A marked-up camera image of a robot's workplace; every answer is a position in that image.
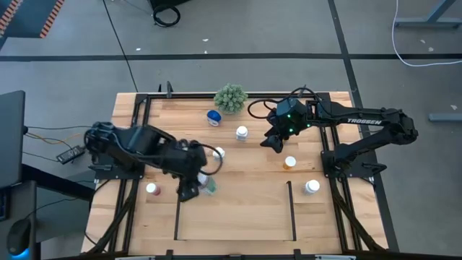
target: blue lid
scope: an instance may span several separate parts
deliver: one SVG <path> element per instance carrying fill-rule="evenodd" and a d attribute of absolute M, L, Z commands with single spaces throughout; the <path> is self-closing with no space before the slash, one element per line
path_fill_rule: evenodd
<path fill-rule="evenodd" d="M 210 110 L 209 112 L 207 112 L 207 117 L 215 121 L 222 120 L 222 116 L 216 110 Z"/>

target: small potted plant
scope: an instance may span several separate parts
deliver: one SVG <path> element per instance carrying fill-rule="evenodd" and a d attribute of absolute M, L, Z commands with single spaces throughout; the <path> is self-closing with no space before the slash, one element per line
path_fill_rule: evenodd
<path fill-rule="evenodd" d="M 215 105 L 225 114 L 238 113 L 244 108 L 244 101 L 248 95 L 243 86 L 238 84 L 226 84 L 214 97 Z"/>

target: gray floor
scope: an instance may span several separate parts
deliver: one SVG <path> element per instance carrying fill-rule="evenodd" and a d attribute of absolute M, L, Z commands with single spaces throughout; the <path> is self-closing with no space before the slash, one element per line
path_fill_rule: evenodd
<path fill-rule="evenodd" d="M 146 0 L 129 0 L 146 10 Z M 121 0 L 107 1 L 127 54 L 339 53 L 327 1 L 193 0 L 180 6 L 182 20 L 162 29 Z M 400 16 L 424 15 L 437 1 L 401 0 Z M 350 53 L 393 53 L 390 31 L 394 0 L 336 0 Z M 448 15 L 462 17 L 459 1 Z M 402 53 L 462 53 L 462 30 L 399 30 Z M 120 55 L 101 0 L 66 0 L 46 39 L 9 38 L 0 56 Z M 431 61 L 411 61 L 427 63 Z M 401 251 L 462 256 L 462 177 L 458 150 L 462 126 L 430 123 L 431 112 L 462 109 L 461 69 L 409 68 L 399 61 L 353 61 L 366 107 L 403 108 L 420 136 L 408 146 L 387 146 L 378 159 L 388 166 L 383 179 Z M 175 91 L 217 90 L 228 82 L 247 90 L 349 90 L 342 61 L 315 59 L 131 61 L 140 91 L 155 91 L 170 80 Z M 124 61 L 0 62 L 0 92 L 26 91 L 28 126 L 70 126 L 110 120 L 117 92 L 133 92 Z M 79 133 L 35 131 L 65 138 Z M 72 144 L 81 143 L 73 139 Z M 54 157 L 65 147 L 31 139 L 25 151 Z M 25 155 L 24 161 L 74 180 L 92 180 L 89 158 L 61 166 Z M 61 195 L 40 191 L 38 204 Z M 39 212 L 46 230 L 44 258 L 79 252 L 88 205 L 72 201 Z"/>

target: wooden tabletop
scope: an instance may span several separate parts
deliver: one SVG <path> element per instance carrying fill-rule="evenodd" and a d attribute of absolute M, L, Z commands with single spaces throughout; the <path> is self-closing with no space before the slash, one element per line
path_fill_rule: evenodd
<path fill-rule="evenodd" d="M 351 106 L 348 92 L 330 92 L 331 99 Z M 135 93 L 118 94 L 113 112 L 113 123 L 129 127 L 134 108 Z M 266 120 L 250 117 L 244 110 L 237 115 L 224 115 L 219 127 L 212 127 L 206 112 L 214 109 L 212 99 L 153 100 L 149 124 L 177 139 L 198 140 L 225 150 L 222 169 L 213 176 L 217 192 L 202 194 L 182 203 L 178 222 L 178 240 L 173 240 L 178 181 L 148 167 L 141 180 L 136 200 L 130 255 L 223 254 L 293 254 L 299 248 L 302 254 L 340 253 L 334 208 L 328 180 L 323 176 L 319 129 L 313 127 L 292 136 L 280 154 L 271 148 L 260 147 L 263 134 L 270 128 Z M 262 105 L 253 108 L 256 115 L 266 115 Z M 246 126 L 246 142 L 235 138 L 236 128 Z M 340 142 L 359 139 L 355 125 L 338 126 Z M 328 132 L 330 147 L 333 147 Z M 217 162 L 207 152 L 206 171 L 212 171 Z M 291 170 L 282 165 L 284 158 L 294 156 L 297 164 Z M 321 189 L 313 195 L 304 195 L 303 184 L 317 180 Z M 292 182 L 297 241 L 292 241 L 287 181 Z M 162 190 L 159 196 L 146 192 L 148 183 L 156 183 Z M 357 219 L 381 246 L 386 239 L 372 186 L 360 179 L 349 179 Z M 113 219 L 119 181 L 111 181 L 98 191 L 93 199 L 87 225 L 87 234 L 97 240 Z M 349 247 L 351 231 L 344 216 Z M 121 248 L 125 223 L 122 222 L 117 248 Z M 84 240 L 82 251 L 92 247 Z"/>

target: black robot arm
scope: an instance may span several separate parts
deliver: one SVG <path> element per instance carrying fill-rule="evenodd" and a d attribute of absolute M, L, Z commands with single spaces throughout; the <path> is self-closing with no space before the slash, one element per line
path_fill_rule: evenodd
<path fill-rule="evenodd" d="M 340 144 L 335 147 L 332 163 L 336 167 L 347 167 L 358 155 L 375 150 L 387 144 L 410 144 L 417 139 L 418 132 L 414 128 L 414 121 L 402 110 L 394 108 L 346 108 L 336 102 L 320 101 L 315 109 L 310 108 L 308 118 L 313 119 L 313 125 L 320 126 L 339 124 L 364 124 L 382 126 L 364 139 L 352 144 Z"/>
<path fill-rule="evenodd" d="M 121 129 L 112 123 L 97 122 L 85 133 L 84 140 L 95 160 L 99 155 L 106 154 L 126 172 L 134 172 L 141 163 L 179 178 L 178 194 L 182 202 L 199 195 L 199 173 L 214 174 L 201 171 L 207 164 L 204 147 L 210 146 L 194 140 L 178 141 L 153 126 Z"/>
<path fill-rule="evenodd" d="M 330 165 L 337 168 L 347 167 L 362 153 L 387 144 L 410 144 L 418 136 L 413 120 L 402 110 L 393 108 L 347 108 L 336 102 L 321 100 L 314 94 L 314 100 L 306 101 L 306 104 L 295 97 L 286 97 L 280 101 L 257 100 L 248 107 L 251 115 L 250 107 L 259 102 L 276 103 L 276 107 L 272 108 L 266 117 L 271 128 L 265 133 L 266 140 L 261 143 L 261 146 L 271 147 L 277 153 L 282 151 L 284 140 L 288 140 L 292 135 L 298 135 L 311 126 L 364 124 L 382 127 L 380 131 L 357 142 L 336 146 L 330 158 Z"/>

